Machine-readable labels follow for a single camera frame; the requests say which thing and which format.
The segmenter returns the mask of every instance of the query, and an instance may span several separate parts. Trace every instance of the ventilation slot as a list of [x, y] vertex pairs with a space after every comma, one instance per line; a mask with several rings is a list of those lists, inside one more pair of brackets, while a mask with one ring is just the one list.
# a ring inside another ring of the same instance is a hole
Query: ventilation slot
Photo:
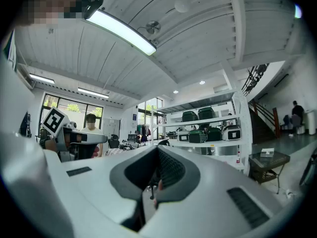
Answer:
[[232, 188], [227, 192], [251, 228], [256, 228], [269, 219], [241, 188]]

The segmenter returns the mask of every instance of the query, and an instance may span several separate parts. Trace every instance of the green suitcase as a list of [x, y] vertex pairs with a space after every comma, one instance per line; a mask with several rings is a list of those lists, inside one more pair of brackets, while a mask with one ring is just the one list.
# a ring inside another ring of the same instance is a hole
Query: green suitcase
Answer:
[[215, 118], [216, 114], [211, 107], [202, 108], [198, 110], [199, 120]]
[[219, 128], [210, 127], [207, 130], [207, 141], [220, 141], [222, 140], [221, 130]]
[[195, 114], [195, 112], [193, 111], [186, 111], [183, 113], [183, 117], [182, 117], [183, 121], [197, 121], [198, 116]]
[[195, 129], [189, 132], [190, 143], [204, 143], [206, 140], [207, 136], [201, 129]]

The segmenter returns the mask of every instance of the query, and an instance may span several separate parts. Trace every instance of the shelf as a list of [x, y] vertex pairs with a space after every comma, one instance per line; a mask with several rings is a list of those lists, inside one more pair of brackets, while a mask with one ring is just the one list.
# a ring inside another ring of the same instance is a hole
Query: shelf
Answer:
[[156, 109], [155, 112], [161, 112], [163, 114], [168, 113], [177, 113], [182, 112], [186, 110], [193, 110], [193, 109], [199, 109], [211, 105], [216, 105], [224, 102], [229, 102], [232, 99], [232, 96], [236, 92], [236, 89], [232, 90], [224, 90], [219, 93], [211, 94], [209, 96], [204, 96], [200, 99], [191, 100], [184, 103], [178, 103], [171, 105], [169, 107], [159, 108]]
[[217, 117], [206, 120], [197, 120], [197, 121], [185, 121], [185, 122], [175, 122], [175, 123], [166, 123], [166, 124], [153, 124], [153, 127], [171, 127], [171, 126], [182, 126], [182, 125], [192, 125], [192, 124], [203, 124], [203, 123], [212, 123], [218, 121], [227, 121], [233, 120], [240, 117], [239, 115]]
[[230, 166], [234, 167], [237, 170], [244, 170], [244, 165], [240, 161], [240, 163], [236, 163], [237, 161], [237, 156], [236, 155], [221, 155], [221, 156], [216, 156], [216, 155], [203, 155], [211, 159], [219, 160], [222, 162], [226, 162]]
[[177, 139], [168, 140], [171, 146], [181, 146], [181, 147], [222, 147], [222, 146], [233, 146], [233, 145], [243, 145], [245, 141], [243, 139], [232, 140], [232, 141], [210, 141], [205, 143], [190, 143], [190, 142], [181, 142]]

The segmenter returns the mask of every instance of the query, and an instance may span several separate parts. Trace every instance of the black hair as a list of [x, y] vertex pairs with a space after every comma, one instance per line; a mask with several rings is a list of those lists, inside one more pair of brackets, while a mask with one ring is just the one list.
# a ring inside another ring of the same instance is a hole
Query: black hair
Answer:
[[88, 114], [88, 115], [86, 115], [86, 121], [87, 122], [96, 122], [96, 116], [94, 114]]

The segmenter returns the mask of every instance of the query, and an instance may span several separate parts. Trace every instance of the tree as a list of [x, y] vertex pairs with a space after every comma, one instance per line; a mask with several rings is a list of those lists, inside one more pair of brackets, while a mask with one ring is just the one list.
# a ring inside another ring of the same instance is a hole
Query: tree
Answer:
[[95, 116], [101, 117], [103, 115], [103, 109], [102, 108], [95, 108], [95, 110], [93, 110], [93, 113], [95, 114]]
[[[150, 104], [147, 104], [146, 110], [147, 111], [151, 111], [152, 110], [152, 106]], [[144, 114], [141, 114], [141, 120], [144, 121]]]
[[[46, 107], [49, 106], [49, 100], [46, 100], [46, 101], [44, 102], [44, 106], [46, 106]], [[53, 101], [51, 107], [57, 108], [57, 102]]]
[[80, 110], [77, 104], [67, 104], [67, 110], [80, 113]]

